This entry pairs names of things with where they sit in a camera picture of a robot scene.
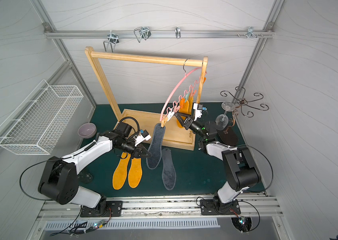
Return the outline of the dark grey insole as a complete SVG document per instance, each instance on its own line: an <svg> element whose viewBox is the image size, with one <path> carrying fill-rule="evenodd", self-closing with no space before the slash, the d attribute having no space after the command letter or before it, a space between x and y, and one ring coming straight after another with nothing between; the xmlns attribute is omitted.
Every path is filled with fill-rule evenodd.
<svg viewBox="0 0 338 240"><path fill-rule="evenodd" d="M171 150L169 148L165 148L162 150L162 161L163 161L163 172L162 172L163 184L168 191L171 191L175 187L176 171L172 160Z"/></svg>

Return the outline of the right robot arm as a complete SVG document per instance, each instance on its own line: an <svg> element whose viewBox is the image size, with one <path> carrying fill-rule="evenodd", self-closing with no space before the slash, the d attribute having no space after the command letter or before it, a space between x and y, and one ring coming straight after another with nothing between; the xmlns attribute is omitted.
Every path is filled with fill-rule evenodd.
<svg viewBox="0 0 338 240"><path fill-rule="evenodd" d="M201 151L221 160L224 165L226 182L216 192L212 201L203 200L200 202L201 207L205 209L203 214L241 214L237 197L261 181L261 175L254 159L245 156L245 153L249 153L248 148L233 147L217 141L215 122L202 124L196 121L195 117L179 112L174 116L182 127L201 137L199 141Z"/></svg>

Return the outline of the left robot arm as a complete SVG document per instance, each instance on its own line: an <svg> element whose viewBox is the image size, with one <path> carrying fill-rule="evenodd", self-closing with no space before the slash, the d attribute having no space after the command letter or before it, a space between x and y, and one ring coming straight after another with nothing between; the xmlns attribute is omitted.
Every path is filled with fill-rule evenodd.
<svg viewBox="0 0 338 240"><path fill-rule="evenodd" d="M110 207L106 197L81 187L79 174L90 163L114 149L121 150L128 157L149 156L143 142L150 140L151 135L141 129L131 135L131 130L132 126L121 121L114 130L98 133L90 144L79 150L62 158L50 158L44 167L38 192L60 205L80 205L90 212L91 217L108 214Z"/></svg>

